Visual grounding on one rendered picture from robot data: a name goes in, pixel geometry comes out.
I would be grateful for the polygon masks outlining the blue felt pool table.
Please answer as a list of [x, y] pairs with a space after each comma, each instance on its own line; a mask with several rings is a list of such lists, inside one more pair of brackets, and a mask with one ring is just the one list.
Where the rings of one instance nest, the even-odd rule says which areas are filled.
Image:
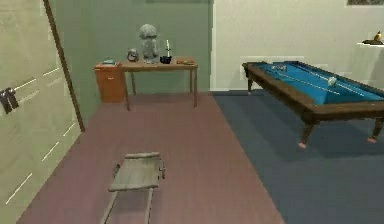
[[[242, 67], [250, 85], [258, 84], [300, 117], [301, 148], [321, 122], [373, 119], [371, 143], [384, 127], [383, 90], [300, 61], [244, 62]], [[330, 77], [337, 78], [333, 86], [328, 86]]]

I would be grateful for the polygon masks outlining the orange drawer cabinet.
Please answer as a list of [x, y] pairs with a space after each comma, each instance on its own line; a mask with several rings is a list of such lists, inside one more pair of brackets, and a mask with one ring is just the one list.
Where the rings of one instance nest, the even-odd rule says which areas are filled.
[[96, 80], [103, 103], [120, 103], [125, 99], [121, 63], [98, 64], [94, 67]]

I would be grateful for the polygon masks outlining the brown wooden side table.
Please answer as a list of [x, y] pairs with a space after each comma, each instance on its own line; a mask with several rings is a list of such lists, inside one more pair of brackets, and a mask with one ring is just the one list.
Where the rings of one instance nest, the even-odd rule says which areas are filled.
[[148, 63], [145, 63], [142, 59], [139, 59], [137, 62], [126, 61], [121, 63], [120, 70], [122, 71], [122, 73], [128, 72], [130, 74], [132, 92], [134, 95], [137, 94], [135, 74], [138, 72], [188, 71], [189, 81], [190, 81], [189, 89], [190, 89], [190, 92], [193, 94], [193, 107], [196, 108], [198, 103], [198, 99], [197, 99], [198, 64], [196, 63], [196, 61], [194, 65], [177, 64], [176, 63], [177, 59], [193, 59], [195, 61], [195, 59], [191, 56], [173, 57], [169, 64], [162, 64], [162, 63], [148, 64]]

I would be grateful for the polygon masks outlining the black candle holder with candle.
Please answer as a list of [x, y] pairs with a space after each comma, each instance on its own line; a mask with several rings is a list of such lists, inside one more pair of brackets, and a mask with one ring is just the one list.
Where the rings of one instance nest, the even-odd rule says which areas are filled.
[[169, 40], [166, 40], [166, 55], [160, 57], [160, 62], [162, 64], [169, 64], [172, 60], [171, 56], [171, 48], [170, 48], [170, 43]]

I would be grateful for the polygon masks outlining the dark framed wall picture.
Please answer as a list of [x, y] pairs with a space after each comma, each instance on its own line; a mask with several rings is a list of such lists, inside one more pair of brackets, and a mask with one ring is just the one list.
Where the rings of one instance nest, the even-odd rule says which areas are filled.
[[380, 6], [384, 0], [347, 0], [347, 5]]

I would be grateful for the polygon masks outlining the grey round alarm clock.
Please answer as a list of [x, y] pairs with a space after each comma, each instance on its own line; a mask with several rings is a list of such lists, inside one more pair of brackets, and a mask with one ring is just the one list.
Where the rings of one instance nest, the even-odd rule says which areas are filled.
[[130, 62], [137, 62], [139, 60], [139, 53], [136, 48], [129, 49], [126, 56]]

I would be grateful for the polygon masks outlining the grey bust statue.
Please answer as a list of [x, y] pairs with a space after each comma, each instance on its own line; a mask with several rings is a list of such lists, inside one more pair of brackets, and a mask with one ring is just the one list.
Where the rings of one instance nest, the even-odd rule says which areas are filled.
[[144, 24], [140, 27], [139, 37], [142, 44], [142, 55], [145, 63], [153, 64], [157, 62], [157, 29], [151, 24]]

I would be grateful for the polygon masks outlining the pale panelled room door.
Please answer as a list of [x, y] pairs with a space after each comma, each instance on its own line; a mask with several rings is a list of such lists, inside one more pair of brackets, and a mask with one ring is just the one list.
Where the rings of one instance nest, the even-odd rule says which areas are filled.
[[16, 224], [80, 134], [43, 0], [0, 0], [0, 224]]

